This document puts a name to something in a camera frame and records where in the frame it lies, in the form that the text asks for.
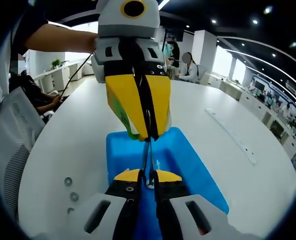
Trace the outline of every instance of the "potted plant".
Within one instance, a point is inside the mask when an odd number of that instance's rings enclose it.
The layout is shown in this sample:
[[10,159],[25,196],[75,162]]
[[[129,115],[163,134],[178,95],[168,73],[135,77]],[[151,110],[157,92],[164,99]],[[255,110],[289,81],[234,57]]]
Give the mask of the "potted plant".
[[56,59],[52,62],[52,68],[53,69],[57,69],[60,66],[61,60],[60,59]]

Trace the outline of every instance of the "window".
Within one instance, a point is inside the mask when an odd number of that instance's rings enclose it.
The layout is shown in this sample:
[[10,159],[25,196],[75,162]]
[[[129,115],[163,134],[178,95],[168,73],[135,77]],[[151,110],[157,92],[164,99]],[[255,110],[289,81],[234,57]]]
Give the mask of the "window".
[[[77,30],[77,31],[86,31],[86,32],[92,32],[92,33],[98,33],[98,22],[90,22],[85,23],[77,26],[73,26],[71,29]],[[79,59],[86,59],[89,56],[88,53],[79,53],[79,52],[66,52],[65,54],[65,61],[75,61]]]
[[214,58],[212,71],[224,77],[228,77],[230,72],[231,62],[232,62],[232,55],[228,53],[226,50],[224,50],[222,47],[218,46],[216,51],[216,56]]
[[245,73],[246,73],[246,65],[237,59],[232,79],[238,80],[239,83],[242,84]]

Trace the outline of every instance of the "mesh chair back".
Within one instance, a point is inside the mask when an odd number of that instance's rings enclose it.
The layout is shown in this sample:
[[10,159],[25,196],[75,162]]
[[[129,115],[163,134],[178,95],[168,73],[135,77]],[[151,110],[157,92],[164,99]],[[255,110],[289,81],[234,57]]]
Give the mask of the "mesh chair back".
[[0,103],[0,195],[14,218],[23,170],[44,126],[20,87]]

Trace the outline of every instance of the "white round table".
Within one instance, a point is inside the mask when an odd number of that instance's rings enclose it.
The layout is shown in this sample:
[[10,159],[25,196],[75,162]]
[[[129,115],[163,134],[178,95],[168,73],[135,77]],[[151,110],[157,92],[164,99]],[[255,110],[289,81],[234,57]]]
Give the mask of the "white round table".
[[[172,81],[172,126],[185,134],[224,195],[231,225],[265,237],[280,221],[296,192],[296,174],[273,134],[222,91]],[[252,165],[231,136],[205,109],[214,110],[254,152]],[[85,81],[41,132],[23,172],[19,220],[34,236],[65,224],[76,208],[108,187],[106,136],[125,128],[107,104],[106,86]],[[73,181],[65,186],[65,178]],[[70,193],[79,200],[72,202]]]

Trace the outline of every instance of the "white ruler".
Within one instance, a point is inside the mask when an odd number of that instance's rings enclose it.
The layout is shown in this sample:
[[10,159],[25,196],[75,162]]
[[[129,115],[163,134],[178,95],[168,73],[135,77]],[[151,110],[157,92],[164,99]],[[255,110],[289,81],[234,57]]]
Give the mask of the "white ruler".
[[231,136],[239,148],[243,151],[247,159],[254,166],[257,164],[257,160],[254,158],[254,153],[249,147],[237,136],[237,134],[229,127],[212,109],[205,109],[205,111],[216,120],[217,123]]

